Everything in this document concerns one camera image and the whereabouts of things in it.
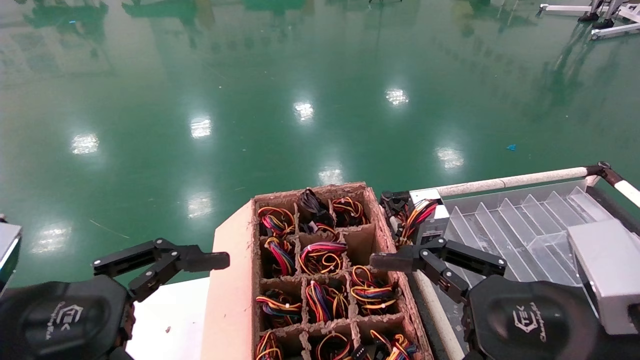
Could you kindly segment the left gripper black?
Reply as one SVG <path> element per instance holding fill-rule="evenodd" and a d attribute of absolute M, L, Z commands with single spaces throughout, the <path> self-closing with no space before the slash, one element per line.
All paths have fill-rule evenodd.
<path fill-rule="evenodd" d="M 8 289 L 1 297 L 0 357 L 130 360 L 133 301 L 148 299 L 179 272 L 221 271 L 230 264 L 226 251 L 205 252 L 196 244 L 158 238 L 94 260 L 89 280 Z M 145 266 L 128 290 L 112 279 Z"/>

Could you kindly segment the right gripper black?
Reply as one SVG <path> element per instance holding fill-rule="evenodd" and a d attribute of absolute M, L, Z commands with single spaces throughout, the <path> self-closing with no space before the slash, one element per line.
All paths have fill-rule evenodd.
<path fill-rule="evenodd" d="M 466 303 L 464 339 L 487 360 L 589 360 L 606 340 L 581 287 L 508 280 L 502 277 L 505 259 L 457 241 L 405 244 L 394 253 L 371 254 L 369 264 L 378 271 L 421 272 L 452 301 Z M 489 278 L 471 289 L 449 265 Z"/>

